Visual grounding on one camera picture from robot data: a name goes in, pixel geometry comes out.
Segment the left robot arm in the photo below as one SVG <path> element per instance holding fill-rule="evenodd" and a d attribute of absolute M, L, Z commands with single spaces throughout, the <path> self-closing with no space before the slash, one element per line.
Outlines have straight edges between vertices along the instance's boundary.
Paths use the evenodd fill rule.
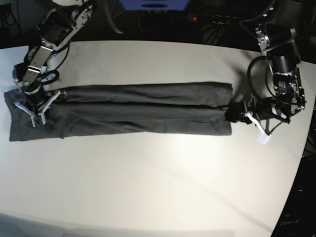
<path fill-rule="evenodd" d="M 240 26 L 256 38 L 262 56 L 253 59 L 247 68 L 251 98 L 232 102 L 225 114 L 228 121 L 250 124 L 277 119 L 290 123 L 291 117 L 305 108 L 296 39 L 300 33 L 306 36 L 314 32 L 311 26 L 300 25 L 306 4 L 306 0 L 273 0 L 253 17 L 240 21 Z M 251 72 L 259 62 L 264 62 L 272 74 L 274 91 L 268 98 L 260 97 L 253 85 Z"/>

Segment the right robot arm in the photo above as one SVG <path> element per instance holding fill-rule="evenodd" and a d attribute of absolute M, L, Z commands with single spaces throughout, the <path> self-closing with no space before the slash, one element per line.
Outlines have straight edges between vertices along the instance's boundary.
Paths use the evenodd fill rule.
<path fill-rule="evenodd" d="M 70 49 L 74 37 L 97 7 L 102 7 L 114 32 L 122 32 L 114 24 L 109 6 L 105 0 L 81 0 L 78 3 L 54 1 L 55 7 L 39 22 L 34 42 L 29 46 L 24 61 L 14 66 L 13 79 L 20 92 L 26 97 L 26 103 L 20 106 L 37 115 L 43 112 L 49 98 L 42 80 L 50 74 L 58 77 L 58 70 L 50 68 L 53 56 Z"/>

